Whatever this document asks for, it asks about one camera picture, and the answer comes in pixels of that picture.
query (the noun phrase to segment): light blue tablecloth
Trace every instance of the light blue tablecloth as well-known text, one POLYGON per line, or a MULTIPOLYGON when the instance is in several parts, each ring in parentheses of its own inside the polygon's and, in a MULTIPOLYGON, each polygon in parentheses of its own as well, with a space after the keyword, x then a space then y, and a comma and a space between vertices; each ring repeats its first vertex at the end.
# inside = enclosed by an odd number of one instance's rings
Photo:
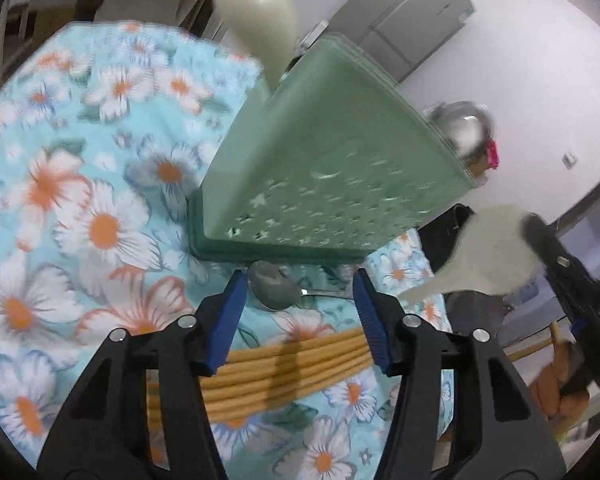
MULTIPOLYGON (((110 330, 160 330, 226 285, 235 266, 187 254, 180 223, 185 196, 259 71, 254 60, 174 28, 80 24, 56 34, 2 88, 0 425, 32 464, 110 330)), ((430 276, 415 231, 365 265, 392 294, 430 276)), ((306 288, 346 288, 352 269, 286 272, 306 288)), ((360 323, 344 300, 307 300, 274 315, 254 302, 234 349, 360 323)), ((416 311, 448 330, 442 297, 416 311)), ((371 479, 397 385, 370 368, 284 410, 213 425, 230 478, 371 479)), ((440 432, 451 417, 444 372, 440 432)), ((152 443, 164 465, 161 435, 152 443)))

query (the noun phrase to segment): dark green base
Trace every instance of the dark green base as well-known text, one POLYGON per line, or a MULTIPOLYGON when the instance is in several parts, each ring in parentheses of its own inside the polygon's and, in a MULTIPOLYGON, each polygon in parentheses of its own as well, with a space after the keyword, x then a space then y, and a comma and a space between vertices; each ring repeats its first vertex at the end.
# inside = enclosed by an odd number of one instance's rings
POLYGON ((373 251, 252 244, 213 240, 205 236, 202 190, 189 195, 185 229, 189 234, 189 251, 200 260, 251 263, 266 260, 280 264, 340 265, 360 264, 373 251))

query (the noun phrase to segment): silver screw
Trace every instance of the silver screw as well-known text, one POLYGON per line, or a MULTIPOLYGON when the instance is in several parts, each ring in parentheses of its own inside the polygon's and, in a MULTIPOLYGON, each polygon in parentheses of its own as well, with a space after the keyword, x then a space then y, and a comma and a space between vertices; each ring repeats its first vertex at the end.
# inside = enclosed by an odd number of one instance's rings
POLYGON ((186 316, 178 318, 178 326, 180 328, 192 328, 197 322, 198 320, 196 319, 196 316, 192 316, 191 314, 187 314, 186 316))
POLYGON ((126 330, 124 328, 115 328, 109 333, 109 339, 111 339, 114 343, 124 341, 125 337, 126 330))
POLYGON ((422 320, 419 316, 415 314, 407 314, 402 318, 402 324, 404 326, 408 326, 409 328, 417 328, 422 323, 422 320))
POLYGON ((474 339, 480 341, 481 343, 486 343, 489 339, 491 339, 491 336, 485 329, 476 328, 474 330, 474 339))

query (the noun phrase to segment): beige plastic spoon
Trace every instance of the beige plastic spoon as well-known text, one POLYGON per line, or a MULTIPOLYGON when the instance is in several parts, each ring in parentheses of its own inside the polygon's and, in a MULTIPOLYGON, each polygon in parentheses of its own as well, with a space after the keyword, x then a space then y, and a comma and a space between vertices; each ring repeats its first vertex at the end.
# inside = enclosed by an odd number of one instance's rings
POLYGON ((464 224, 453 254, 435 277, 398 298, 413 305, 433 294, 476 290, 494 296, 525 285, 539 264, 522 237, 522 220, 529 214, 516 205, 476 212, 464 224))
POLYGON ((262 62, 269 87, 277 88, 298 42, 298 15, 291 0, 214 0, 222 20, 262 62))

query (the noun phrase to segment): wall switch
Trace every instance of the wall switch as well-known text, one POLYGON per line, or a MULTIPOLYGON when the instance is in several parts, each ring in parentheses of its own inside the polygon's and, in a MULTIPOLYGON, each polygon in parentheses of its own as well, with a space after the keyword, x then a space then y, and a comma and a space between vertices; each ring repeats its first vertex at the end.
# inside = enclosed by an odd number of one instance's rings
POLYGON ((576 165, 577 161, 578 157, 571 150, 567 150, 567 152, 565 152, 562 156, 562 163, 564 164, 565 168, 567 168, 567 170, 573 168, 576 165))

